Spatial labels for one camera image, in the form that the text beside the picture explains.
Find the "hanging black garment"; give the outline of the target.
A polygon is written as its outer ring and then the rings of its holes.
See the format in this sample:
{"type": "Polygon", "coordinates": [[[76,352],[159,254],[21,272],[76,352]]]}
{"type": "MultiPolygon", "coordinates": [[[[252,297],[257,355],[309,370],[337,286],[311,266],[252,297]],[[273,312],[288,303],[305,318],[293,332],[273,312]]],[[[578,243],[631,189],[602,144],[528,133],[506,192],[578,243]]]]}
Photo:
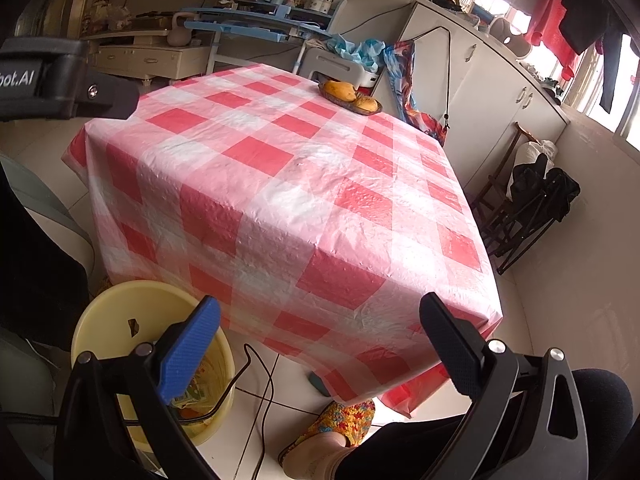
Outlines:
{"type": "Polygon", "coordinates": [[[639,37],[639,0],[561,0],[559,32],[581,54],[597,42],[603,55],[600,107],[612,110],[623,36],[639,37]]]}

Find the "floral slipper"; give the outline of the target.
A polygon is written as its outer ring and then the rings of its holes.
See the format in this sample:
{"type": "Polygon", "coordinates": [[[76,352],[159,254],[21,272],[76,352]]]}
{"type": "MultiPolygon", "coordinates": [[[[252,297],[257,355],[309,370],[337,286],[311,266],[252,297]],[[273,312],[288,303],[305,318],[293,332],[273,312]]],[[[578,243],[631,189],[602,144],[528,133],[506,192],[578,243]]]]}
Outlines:
{"type": "Polygon", "coordinates": [[[360,445],[369,433],[374,415],[375,404],[372,400],[349,406],[332,401],[297,439],[280,452],[278,456],[279,465],[283,465],[285,457],[294,448],[297,448],[306,440],[326,432],[340,434],[345,438],[348,448],[360,445]]]}

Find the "pink checkered tablecloth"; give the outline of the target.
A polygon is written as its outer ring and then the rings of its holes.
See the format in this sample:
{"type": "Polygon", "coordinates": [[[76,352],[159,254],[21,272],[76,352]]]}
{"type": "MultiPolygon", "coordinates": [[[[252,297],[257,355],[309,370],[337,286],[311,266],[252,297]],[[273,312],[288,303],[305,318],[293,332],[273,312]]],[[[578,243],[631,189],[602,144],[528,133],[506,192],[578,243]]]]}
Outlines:
{"type": "Polygon", "coordinates": [[[446,374],[419,320],[428,292],[491,334],[494,271],[442,147],[384,114],[255,64],[93,119],[64,162],[88,188],[115,283],[221,304],[229,330],[306,366],[344,403],[409,415],[446,374]]]}

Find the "grey sofa seat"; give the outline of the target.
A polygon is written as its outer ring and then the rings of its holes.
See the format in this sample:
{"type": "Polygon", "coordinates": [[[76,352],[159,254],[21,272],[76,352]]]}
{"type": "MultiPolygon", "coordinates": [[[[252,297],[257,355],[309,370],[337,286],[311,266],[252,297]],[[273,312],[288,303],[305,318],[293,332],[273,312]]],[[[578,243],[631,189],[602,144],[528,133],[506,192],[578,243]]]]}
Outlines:
{"type": "Polygon", "coordinates": [[[26,212],[58,248],[82,265],[90,278],[96,252],[89,234],[40,177],[5,154],[1,155],[1,165],[11,191],[26,212]]]}

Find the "person's foot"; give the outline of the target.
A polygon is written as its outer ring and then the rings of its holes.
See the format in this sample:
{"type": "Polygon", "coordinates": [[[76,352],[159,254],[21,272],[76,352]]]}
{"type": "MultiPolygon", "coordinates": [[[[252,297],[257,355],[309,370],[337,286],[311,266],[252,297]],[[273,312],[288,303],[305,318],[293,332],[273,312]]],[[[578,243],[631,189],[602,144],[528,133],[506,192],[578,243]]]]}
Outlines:
{"type": "Polygon", "coordinates": [[[355,451],[346,443],[337,432],[315,434],[285,454],[282,469],[291,479],[333,480],[340,463],[355,451]]]}

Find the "dark folding chair with clothes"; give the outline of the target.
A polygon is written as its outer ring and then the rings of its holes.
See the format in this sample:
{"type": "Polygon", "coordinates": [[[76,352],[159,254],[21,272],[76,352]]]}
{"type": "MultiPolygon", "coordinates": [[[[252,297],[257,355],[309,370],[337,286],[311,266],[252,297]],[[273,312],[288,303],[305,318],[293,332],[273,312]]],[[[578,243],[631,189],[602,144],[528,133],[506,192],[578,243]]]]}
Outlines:
{"type": "Polygon", "coordinates": [[[570,213],[580,186],[554,164],[556,146],[514,125],[514,136],[496,169],[471,202],[487,255],[511,269],[555,223],[570,213]]]}

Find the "yellow plastic trash bucket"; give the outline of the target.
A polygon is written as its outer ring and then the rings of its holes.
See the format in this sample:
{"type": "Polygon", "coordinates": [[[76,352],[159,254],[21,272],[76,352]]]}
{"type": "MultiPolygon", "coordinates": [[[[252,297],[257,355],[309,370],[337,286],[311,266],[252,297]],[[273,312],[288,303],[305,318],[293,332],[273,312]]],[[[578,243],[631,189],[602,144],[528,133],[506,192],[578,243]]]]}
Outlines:
{"type": "MultiPolygon", "coordinates": [[[[72,340],[70,359],[84,351],[99,359],[126,356],[142,342],[157,342],[169,325],[184,321],[198,300],[175,286],[153,281],[113,285],[94,298],[81,315],[72,340]]],[[[210,410],[235,375],[226,335],[218,330],[195,382],[206,392],[202,410],[210,410]]]]}

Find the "orange fruit in basket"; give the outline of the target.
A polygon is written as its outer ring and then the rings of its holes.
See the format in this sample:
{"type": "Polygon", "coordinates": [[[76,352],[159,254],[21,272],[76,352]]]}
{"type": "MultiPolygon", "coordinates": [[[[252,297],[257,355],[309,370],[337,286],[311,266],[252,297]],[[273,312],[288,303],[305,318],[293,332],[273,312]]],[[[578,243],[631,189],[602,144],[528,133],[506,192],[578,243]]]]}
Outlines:
{"type": "Polygon", "coordinates": [[[322,84],[322,90],[332,98],[343,102],[354,102],[357,99],[356,89],[347,81],[327,80],[322,84]]]}

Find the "blue crumpled cloth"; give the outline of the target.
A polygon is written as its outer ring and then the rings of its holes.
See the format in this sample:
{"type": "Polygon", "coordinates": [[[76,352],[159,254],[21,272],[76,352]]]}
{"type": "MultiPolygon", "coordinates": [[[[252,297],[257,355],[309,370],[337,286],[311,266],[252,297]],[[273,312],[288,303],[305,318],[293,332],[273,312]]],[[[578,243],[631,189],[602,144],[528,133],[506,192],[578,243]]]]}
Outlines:
{"type": "Polygon", "coordinates": [[[334,35],[324,43],[326,48],[343,60],[356,63],[369,73],[378,73],[383,64],[384,41],[370,38],[359,44],[334,35]]]}

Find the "hanging red garment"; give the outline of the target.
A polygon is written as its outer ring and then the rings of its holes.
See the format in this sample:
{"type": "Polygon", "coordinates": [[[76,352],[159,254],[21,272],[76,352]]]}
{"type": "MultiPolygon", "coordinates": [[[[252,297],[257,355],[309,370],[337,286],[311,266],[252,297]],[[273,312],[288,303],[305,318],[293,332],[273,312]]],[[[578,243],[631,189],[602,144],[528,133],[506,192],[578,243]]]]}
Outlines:
{"type": "Polygon", "coordinates": [[[565,13],[561,0],[537,0],[525,39],[532,47],[543,44],[562,66],[562,79],[570,81],[575,77],[579,55],[560,32],[565,13]]]}

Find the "white plastic stool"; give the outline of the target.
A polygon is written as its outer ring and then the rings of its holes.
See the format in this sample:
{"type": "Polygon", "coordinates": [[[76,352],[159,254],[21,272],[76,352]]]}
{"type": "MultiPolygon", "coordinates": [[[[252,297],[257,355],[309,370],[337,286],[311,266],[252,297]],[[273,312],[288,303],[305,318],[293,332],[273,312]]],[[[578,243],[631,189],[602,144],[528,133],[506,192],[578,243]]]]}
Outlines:
{"type": "Polygon", "coordinates": [[[320,48],[306,51],[298,74],[317,82],[325,79],[346,81],[357,90],[372,89],[378,82],[378,73],[368,72],[362,65],[320,48]]]}

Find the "colourful hanging bag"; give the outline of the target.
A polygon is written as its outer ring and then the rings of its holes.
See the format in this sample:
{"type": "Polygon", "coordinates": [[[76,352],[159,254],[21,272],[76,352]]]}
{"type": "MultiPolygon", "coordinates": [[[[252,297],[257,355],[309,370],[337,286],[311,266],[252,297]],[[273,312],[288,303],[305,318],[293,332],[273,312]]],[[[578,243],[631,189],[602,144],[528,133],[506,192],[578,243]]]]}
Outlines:
{"type": "Polygon", "coordinates": [[[414,97],[416,42],[402,40],[391,44],[383,50],[382,58],[400,118],[408,125],[437,141],[443,148],[449,130],[450,75],[446,76],[445,108],[442,119],[436,119],[419,110],[414,97]]]}

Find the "blue study desk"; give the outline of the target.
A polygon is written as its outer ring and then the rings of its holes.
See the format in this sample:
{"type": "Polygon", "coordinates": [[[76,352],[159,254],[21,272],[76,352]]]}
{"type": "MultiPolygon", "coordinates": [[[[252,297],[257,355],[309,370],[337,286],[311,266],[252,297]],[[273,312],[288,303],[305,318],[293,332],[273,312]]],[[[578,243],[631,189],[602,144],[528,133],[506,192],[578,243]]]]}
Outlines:
{"type": "Polygon", "coordinates": [[[307,42],[330,38],[336,19],[341,15],[346,4],[347,0],[338,0],[337,3],[330,4],[328,13],[322,13],[286,4],[233,0],[230,8],[223,6],[184,8],[184,13],[193,15],[193,18],[184,22],[184,26],[194,32],[213,34],[209,45],[206,75],[213,73],[217,64],[231,66],[252,64],[251,60],[219,54],[223,36],[239,36],[273,44],[292,44],[293,49],[297,51],[297,56],[291,72],[298,74],[308,50],[307,42]]]}

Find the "woven fruit basket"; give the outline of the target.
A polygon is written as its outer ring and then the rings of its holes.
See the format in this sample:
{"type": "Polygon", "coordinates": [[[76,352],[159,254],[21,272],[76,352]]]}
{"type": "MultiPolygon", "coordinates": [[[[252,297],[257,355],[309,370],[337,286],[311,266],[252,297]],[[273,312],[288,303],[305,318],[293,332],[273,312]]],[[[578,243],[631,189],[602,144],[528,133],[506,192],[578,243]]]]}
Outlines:
{"type": "Polygon", "coordinates": [[[328,101],[358,115],[371,116],[383,110],[378,100],[359,92],[346,81],[327,80],[319,84],[319,91],[328,101]]]}

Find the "cream tv cabinet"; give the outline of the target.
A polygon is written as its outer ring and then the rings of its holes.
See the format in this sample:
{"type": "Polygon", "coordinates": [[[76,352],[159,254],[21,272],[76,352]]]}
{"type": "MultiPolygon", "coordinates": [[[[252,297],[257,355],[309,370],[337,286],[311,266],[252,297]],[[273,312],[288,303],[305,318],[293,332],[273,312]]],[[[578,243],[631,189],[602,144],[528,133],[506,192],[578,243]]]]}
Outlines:
{"type": "Polygon", "coordinates": [[[85,36],[89,62],[98,72],[140,79],[147,86],[154,78],[172,81],[206,72],[209,47],[173,47],[167,29],[124,30],[85,36]]]}

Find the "white cabinet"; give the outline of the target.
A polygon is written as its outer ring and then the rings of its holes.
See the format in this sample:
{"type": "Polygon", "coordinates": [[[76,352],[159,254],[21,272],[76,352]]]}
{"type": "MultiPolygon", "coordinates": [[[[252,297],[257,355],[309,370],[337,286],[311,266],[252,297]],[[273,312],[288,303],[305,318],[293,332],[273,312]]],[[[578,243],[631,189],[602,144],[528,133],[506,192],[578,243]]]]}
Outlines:
{"type": "Polygon", "coordinates": [[[555,142],[570,123],[507,47],[434,3],[416,0],[399,38],[416,46],[416,107],[449,115],[445,152],[466,197],[487,183],[515,125],[555,142]]]}

